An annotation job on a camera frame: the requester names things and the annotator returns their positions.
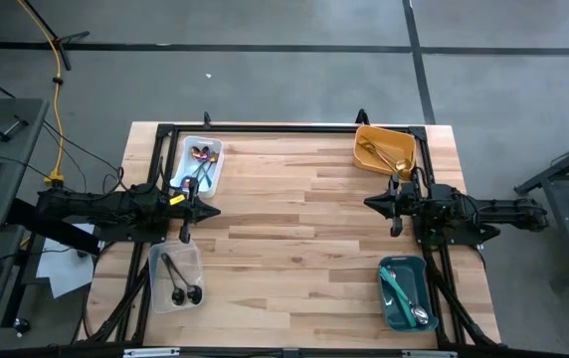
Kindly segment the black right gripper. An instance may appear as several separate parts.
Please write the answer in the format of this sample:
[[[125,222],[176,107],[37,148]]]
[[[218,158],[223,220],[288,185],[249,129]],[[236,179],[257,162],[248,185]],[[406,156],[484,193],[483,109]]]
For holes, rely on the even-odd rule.
[[[389,192],[366,198],[364,204],[385,219],[390,219],[390,235],[399,237],[403,231],[401,217],[416,216],[426,200],[420,174],[412,174],[408,182],[400,182],[400,177],[393,174],[388,189]]]

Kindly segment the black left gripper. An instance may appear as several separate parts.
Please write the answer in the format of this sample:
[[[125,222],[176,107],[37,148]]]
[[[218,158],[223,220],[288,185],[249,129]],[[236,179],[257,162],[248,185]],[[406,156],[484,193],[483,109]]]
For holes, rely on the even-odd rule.
[[[181,188],[171,186],[173,193],[168,198],[168,207],[166,216],[170,219],[180,219],[182,221],[179,240],[183,244],[189,244],[191,241],[191,234],[189,232],[189,225],[194,221],[196,208],[201,211],[196,216],[196,222],[200,223],[204,220],[217,217],[221,214],[220,210],[213,207],[198,196],[199,188],[191,184],[189,188]]]

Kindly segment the black spoon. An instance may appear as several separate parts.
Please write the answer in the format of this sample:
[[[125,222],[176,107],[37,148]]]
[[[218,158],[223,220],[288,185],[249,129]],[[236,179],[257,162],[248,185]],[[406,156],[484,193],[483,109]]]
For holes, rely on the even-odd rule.
[[[184,277],[184,275],[181,272],[180,272],[180,274],[183,277],[183,280],[181,280],[181,279],[180,280],[185,285],[185,288],[183,288],[185,290],[185,293],[186,293],[186,300],[185,301],[189,301],[190,303],[192,303],[194,305],[200,304],[202,301],[202,298],[203,298],[202,288],[197,284],[192,284],[192,283],[188,282],[187,279]]]
[[[173,286],[173,290],[171,293],[172,302],[178,306],[184,305],[186,300],[186,293],[185,290],[181,288],[177,283],[177,277],[183,280],[182,275],[180,274],[176,265],[174,264],[173,260],[169,257],[168,254],[163,253],[161,255],[161,260],[165,265],[165,268],[169,274],[169,278]]]

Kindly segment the white plastic bin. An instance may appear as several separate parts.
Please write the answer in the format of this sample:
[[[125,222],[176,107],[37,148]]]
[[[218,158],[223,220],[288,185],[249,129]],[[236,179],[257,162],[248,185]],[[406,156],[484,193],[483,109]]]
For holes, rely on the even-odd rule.
[[[213,152],[219,154],[218,162],[210,170],[209,174],[212,179],[212,186],[208,188],[203,184],[198,191],[202,198],[213,198],[216,194],[219,179],[221,177],[222,168],[225,160],[224,143],[219,139],[207,138],[202,136],[189,135],[182,140],[182,151],[179,157],[179,164],[175,174],[170,180],[172,186],[178,187],[181,179],[191,174],[199,165],[199,163],[192,158],[191,148],[193,146],[202,148],[208,146]]]

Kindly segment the orange plastic bin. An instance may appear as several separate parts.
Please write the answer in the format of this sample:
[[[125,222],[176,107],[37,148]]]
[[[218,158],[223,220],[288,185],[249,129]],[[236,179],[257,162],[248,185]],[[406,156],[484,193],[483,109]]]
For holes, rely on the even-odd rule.
[[[416,140],[412,135],[396,130],[363,125],[355,132],[353,146],[353,163],[357,168],[391,176],[386,171],[386,166],[379,159],[359,146],[359,143],[364,141],[373,143],[397,159],[413,157],[416,164]]]

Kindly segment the dark teal plastic bin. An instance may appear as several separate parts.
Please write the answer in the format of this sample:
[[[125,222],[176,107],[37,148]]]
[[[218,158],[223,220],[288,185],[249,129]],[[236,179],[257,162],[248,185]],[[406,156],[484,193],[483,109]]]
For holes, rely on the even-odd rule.
[[[427,289],[425,277],[426,262],[416,256],[393,256],[382,259],[375,273],[385,324],[394,331],[417,333],[434,331],[440,325],[440,319],[435,315]],[[429,323],[411,328],[400,306],[400,301],[394,287],[390,271],[396,274],[400,286],[408,298],[421,306],[429,315]]]

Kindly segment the clear plastic bin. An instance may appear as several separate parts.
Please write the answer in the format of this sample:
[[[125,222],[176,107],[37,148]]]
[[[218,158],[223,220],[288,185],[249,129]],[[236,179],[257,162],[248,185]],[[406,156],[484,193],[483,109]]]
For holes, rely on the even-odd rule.
[[[194,305],[185,301],[184,305],[175,305],[171,300],[173,286],[169,274],[161,260],[161,255],[166,253],[184,275],[188,282],[197,284],[202,288],[203,298],[200,304]],[[201,305],[205,297],[204,273],[201,265],[201,253],[194,241],[189,244],[182,242],[168,242],[154,245],[148,253],[151,304],[156,313],[170,313],[174,311],[195,308]],[[184,283],[177,277],[177,283],[185,288]]]

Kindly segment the white paper sheet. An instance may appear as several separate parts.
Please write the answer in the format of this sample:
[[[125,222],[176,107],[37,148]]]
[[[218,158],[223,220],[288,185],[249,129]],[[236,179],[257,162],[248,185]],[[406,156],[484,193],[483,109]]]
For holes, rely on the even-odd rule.
[[[46,278],[53,298],[92,282],[94,257],[47,238],[41,249],[36,278]]]

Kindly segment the black support beam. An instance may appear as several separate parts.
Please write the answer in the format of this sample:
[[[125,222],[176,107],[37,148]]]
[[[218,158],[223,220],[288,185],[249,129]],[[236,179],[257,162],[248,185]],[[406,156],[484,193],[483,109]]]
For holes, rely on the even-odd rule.
[[[99,254],[96,236],[67,222],[40,214],[35,206],[20,199],[13,200],[6,222],[11,225],[20,225],[32,233],[52,239],[77,251],[95,257]]]

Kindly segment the black tripod stand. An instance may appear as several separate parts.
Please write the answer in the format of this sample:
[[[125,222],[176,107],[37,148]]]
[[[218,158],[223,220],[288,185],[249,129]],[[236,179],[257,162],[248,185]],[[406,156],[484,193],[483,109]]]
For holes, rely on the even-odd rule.
[[[30,16],[32,21],[37,25],[40,31],[44,34],[49,45],[57,54],[59,66],[64,66],[67,71],[72,69],[70,58],[66,52],[65,44],[72,41],[82,40],[91,34],[90,31],[82,31],[67,35],[64,37],[58,36],[47,21],[41,16],[37,9],[31,4],[30,0],[16,0],[23,10]]]

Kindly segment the black metal table frame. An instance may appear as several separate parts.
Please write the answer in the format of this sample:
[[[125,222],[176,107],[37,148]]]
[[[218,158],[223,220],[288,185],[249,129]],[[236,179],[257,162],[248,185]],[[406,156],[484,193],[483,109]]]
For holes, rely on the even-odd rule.
[[[352,124],[137,122],[122,163],[128,183],[148,180],[155,157],[179,163],[189,135],[217,138],[224,163],[212,204],[195,226],[205,298],[157,313],[143,293],[120,325],[142,346],[420,348],[434,332],[399,333],[382,317],[376,273],[388,256],[419,255],[368,209],[383,175],[355,167]]]

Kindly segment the silver metal bracket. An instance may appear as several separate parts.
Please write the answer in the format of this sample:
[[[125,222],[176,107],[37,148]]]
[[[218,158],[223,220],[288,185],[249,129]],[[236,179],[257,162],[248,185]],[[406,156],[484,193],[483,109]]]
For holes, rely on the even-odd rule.
[[[402,350],[402,358],[459,358],[454,351],[442,350]]]
[[[123,351],[122,358],[179,358],[178,347],[136,348]]]

